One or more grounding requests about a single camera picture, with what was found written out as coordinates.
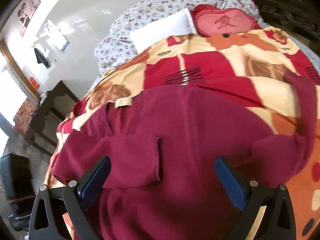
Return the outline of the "dark red knit sweater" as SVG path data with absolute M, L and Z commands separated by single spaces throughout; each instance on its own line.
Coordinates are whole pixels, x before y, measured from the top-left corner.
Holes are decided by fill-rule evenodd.
M 111 173 L 87 210 L 103 239 L 218 239 L 238 215 L 214 162 L 226 156 L 248 179 L 275 187 L 310 158 L 317 96 L 307 77 L 285 75 L 301 109 L 299 129 L 274 134 L 257 115 L 202 88 L 145 90 L 130 106 L 107 103 L 72 129 L 53 162 L 62 183 L 79 179 L 103 155 Z

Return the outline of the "dark storage box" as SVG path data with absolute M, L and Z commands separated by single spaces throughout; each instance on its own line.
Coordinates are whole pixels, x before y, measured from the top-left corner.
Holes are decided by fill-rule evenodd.
M 12 211 L 10 225 L 15 231 L 29 231 L 35 201 L 29 159 L 14 153 L 2 156 L 1 178 Z

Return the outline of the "red floral panel by window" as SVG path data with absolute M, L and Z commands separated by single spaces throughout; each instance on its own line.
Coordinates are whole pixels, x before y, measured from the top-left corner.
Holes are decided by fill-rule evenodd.
M 26 133 L 33 115 L 37 111 L 37 106 L 30 100 L 25 99 L 21 107 L 13 118 L 15 127 L 23 134 Z

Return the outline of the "dark wooden console table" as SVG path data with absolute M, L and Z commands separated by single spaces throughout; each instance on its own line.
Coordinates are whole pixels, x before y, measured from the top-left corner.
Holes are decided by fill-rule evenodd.
M 55 107 L 54 101 L 62 96 L 68 96 L 74 103 L 79 102 L 78 97 L 65 85 L 63 81 L 59 81 L 57 85 L 47 92 L 44 97 L 39 101 L 38 109 L 31 117 L 27 131 L 24 135 L 24 140 L 31 146 L 42 152 L 47 156 L 52 153 L 42 147 L 36 142 L 36 139 L 42 139 L 44 142 L 56 148 L 57 142 L 45 133 L 49 128 L 53 127 L 48 120 L 52 115 L 58 121 L 63 121 L 66 117 Z

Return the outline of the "orange red patterned blanket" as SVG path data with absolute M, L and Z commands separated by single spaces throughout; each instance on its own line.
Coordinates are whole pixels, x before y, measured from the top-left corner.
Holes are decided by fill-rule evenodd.
M 292 135 L 302 116 L 285 75 L 307 77 L 316 87 L 316 136 L 306 165 L 284 184 L 296 219 L 296 237 L 309 239 L 319 226 L 319 75 L 299 47 L 277 28 L 208 38 L 167 37 L 122 66 L 107 71 L 57 128 L 58 147 L 46 182 L 59 187 L 53 162 L 72 129 L 79 129 L 101 106 L 130 106 L 145 90 L 163 86 L 202 88 L 236 102 L 261 118 L 274 134 Z

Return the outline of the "dark green hanging cloth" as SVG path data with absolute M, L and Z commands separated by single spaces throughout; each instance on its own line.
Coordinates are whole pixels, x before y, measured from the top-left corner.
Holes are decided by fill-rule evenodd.
M 43 64 L 47 69 L 50 68 L 50 63 L 47 58 L 37 49 L 34 47 L 34 53 L 36 56 L 36 60 L 38 64 Z

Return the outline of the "floral grey quilt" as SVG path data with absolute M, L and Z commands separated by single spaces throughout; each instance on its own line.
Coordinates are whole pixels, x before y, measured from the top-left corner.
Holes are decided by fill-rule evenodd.
M 129 34 L 145 25 L 166 18 L 182 9 L 193 10 L 200 4 L 219 9 L 236 8 L 262 25 L 263 19 L 252 0 L 142 0 L 121 14 L 112 24 L 109 34 L 94 50 L 99 74 L 114 69 L 137 55 Z

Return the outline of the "dark carved wooden headboard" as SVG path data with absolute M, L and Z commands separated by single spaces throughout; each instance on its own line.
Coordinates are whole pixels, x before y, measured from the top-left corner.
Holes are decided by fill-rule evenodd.
M 301 0 L 252 0 L 265 23 L 294 35 L 319 55 L 319 17 Z

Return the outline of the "framed couple photo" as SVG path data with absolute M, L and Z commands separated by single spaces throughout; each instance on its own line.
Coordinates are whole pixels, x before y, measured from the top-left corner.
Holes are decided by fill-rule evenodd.
M 17 17 L 20 25 L 20 35 L 22 37 L 24 36 L 30 20 L 32 19 L 40 3 L 40 0 L 22 0 L 18 5 Z

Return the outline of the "red heart-shaped cushion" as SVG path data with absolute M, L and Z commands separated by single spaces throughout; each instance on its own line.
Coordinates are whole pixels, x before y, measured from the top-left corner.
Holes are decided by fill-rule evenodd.
M 236 8 L 219 9 L 210 4 L 200 4 L 190 14 L 197 32 L 204 37 L 261 29 L 255 18 Z

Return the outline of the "white pillow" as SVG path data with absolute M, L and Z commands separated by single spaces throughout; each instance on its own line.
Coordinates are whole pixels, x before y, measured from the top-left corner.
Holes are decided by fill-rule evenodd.
M 129 38 L 138 53 L 170 36 L 196 34 L 196 28 L 189 9 L 185 8 L 166 18 L 153 21 L 132 31 Z

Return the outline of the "red wall sticker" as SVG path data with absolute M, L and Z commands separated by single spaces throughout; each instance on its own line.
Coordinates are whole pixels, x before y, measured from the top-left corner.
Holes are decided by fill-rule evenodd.
M 38 82 L 31 76 L 30 77 L 30 83 L 32 84 L 32 86 L 35 88 L 35 89 L 39 89 L 40 85 L 38 84 Z

